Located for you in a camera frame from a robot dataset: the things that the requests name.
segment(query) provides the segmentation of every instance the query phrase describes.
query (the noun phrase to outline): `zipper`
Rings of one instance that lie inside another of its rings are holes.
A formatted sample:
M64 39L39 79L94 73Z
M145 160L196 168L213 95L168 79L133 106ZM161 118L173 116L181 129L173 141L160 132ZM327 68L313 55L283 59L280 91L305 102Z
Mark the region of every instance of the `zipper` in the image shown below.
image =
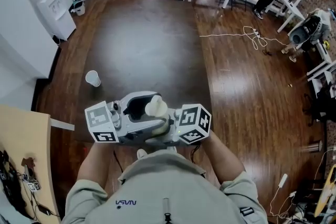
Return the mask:
M169 198L163 198L163 213L164 213L164 221L165 224L172 224L171 223L171 214L170 214L170 205L169 205Z

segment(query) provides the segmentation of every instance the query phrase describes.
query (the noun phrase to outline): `plastic cup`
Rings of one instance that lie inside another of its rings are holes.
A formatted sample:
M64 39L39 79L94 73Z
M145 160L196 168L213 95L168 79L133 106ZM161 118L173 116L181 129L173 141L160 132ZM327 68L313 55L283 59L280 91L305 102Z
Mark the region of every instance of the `plastic cup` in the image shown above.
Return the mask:
M98 87L101 83L98 73L94 70L91 70L86 74L85 80L94 87Z

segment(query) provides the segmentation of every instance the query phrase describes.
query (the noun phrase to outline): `wooden floor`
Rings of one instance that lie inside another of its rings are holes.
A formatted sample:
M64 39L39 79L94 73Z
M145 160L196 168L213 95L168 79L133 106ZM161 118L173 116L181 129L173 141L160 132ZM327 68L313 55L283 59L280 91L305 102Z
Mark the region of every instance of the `wooden floor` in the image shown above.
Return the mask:
M62 52L53 81L39 96L39 112L75 123L80 82L88 51L95 46L92 40L98 22L106 5L122 1L88 0L86 14L75 18L77 30L68 42L61 44ZM138 0L129 1L137 5ZM218 8L218 0L194 0L192 5L200 35L242 34L243 26L253 26L263 37L288 43L285 32L276 32L282 21L274 15L265 15L264 20L258 20L250 7L245 12L243 5L234 4L233 11L230 7L223 10ZM314 177L321 158L321 154L299 153L300 146L323 138L322 125L308 127L309 117L302 113L302 107L306 105L303 94L309 93L305 77L307 68L302 59L292 63L282 55L282 45L276 41L270 41L267 46L272 56L265 56L261 48L253 48L247 37L200 39L211 93L214 130L243 161L246 171L257 184L259 200L267 212L282 174L289 176L273 203L274 212L277 212L301 179ZM75 141L72 132L52 129L51 169L61 214L66 194L75 183L79 166L90 146L90 143ZM135 148L116 147L123 168L135 160L135 152ZM179 148L178 152L189 158L190 148ZM207 170L207 178L218 185L202 149L195 154L195 161ZM112 159L107 185L110 195L118 188L116 178L119 175L119 167Z

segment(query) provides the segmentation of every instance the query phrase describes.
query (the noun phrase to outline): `shoe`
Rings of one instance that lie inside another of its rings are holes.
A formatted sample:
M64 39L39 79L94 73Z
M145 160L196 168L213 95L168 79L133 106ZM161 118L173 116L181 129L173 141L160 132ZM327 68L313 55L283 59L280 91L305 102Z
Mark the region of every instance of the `shoe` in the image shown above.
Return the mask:
M296 62L296 58L293 56L289 56L289 60L291 60L292 62Z
M260 20L263 19L263 17L261 16L261 14L258 13L256 10L254 11L254 14L257 15L257 17L258 17Z
M176 146L169 146L169 147L167 147L167 150L177 153Z
M138 159L141 159L142 157L148 155L148 153L147 153L145 150L143 150L142 148L140 148L140 149L137 151L136 154L137 154L136 156L138 157Z

